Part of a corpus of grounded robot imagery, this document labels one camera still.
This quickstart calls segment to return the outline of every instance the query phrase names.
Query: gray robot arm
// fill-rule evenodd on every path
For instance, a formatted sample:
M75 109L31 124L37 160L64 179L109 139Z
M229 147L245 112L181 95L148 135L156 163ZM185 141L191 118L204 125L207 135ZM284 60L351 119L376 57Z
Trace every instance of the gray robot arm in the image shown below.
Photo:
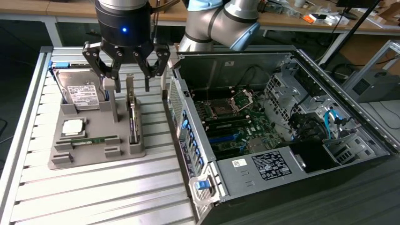
M181 52L212 51L212 41L243 51L260 28L259 0L189 0Z

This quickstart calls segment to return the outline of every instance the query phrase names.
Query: black pole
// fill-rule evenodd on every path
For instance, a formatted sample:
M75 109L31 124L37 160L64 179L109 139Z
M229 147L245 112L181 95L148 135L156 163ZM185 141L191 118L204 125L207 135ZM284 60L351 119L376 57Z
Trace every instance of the black pole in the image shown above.
M344 40L341 41L340 45L337 46L337 48L335 49L335 52L332 53L332 55L328 57L325 63L323 63L320 65L320 67L323 69L325 69L332 61L332 59L335 58L335 56L337 55L340 49L343 48L343 46L345 45L347 41L349 40L351 36L355 34L355 32L357 31L361 23L364 22L364 20L367 19L367 17L369 16L369 13L373 11L375 7L377 6L377 4L380 3L380 0L376 0L373 5L368 8L367 12L363 14L361 18L359 19L356 25L352 27L349 33L347 34Z

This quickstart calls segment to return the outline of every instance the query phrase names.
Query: aluminum profile table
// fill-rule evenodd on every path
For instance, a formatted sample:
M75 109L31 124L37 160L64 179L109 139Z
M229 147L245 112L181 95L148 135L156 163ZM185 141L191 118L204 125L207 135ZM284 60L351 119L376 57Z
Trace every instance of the aluminum profile table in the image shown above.
M49 61L85 62L81 48L40 53L0 180L0 224L195 224L160 97L169 72L145 92L137 65L120 71L121 80L135 73L147 156L52 171L47 163L61 94L47 72ZM124 82L121 88L117 98L124 98Z

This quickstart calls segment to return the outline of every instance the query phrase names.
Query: hard drive label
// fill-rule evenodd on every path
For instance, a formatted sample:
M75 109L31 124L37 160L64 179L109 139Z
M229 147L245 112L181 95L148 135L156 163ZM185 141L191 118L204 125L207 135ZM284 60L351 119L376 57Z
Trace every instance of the hard drive label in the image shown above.
M279 151L253 156L252 160L264 180L271 180L292 174Z
M68 86L68 91L76 106L99 105L95 85Z

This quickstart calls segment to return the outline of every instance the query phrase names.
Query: green circuit board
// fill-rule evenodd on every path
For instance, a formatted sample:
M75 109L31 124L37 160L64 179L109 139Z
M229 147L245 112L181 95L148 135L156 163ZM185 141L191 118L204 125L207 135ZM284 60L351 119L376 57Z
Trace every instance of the green circuit board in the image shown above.
M239 94L235 97L236 107L232 106L231 98L195 102L217 159L256 153L255 149L259 148L251 146L251 143L256 139L264 145L264 150L275 149L279 143L283 142L261 109L261 105L256 102L253 97L251 97L251 99L253 102L249 104L249 96ZM228 122L221 122L220 126L208 126L208 124L220 120L227 120Z

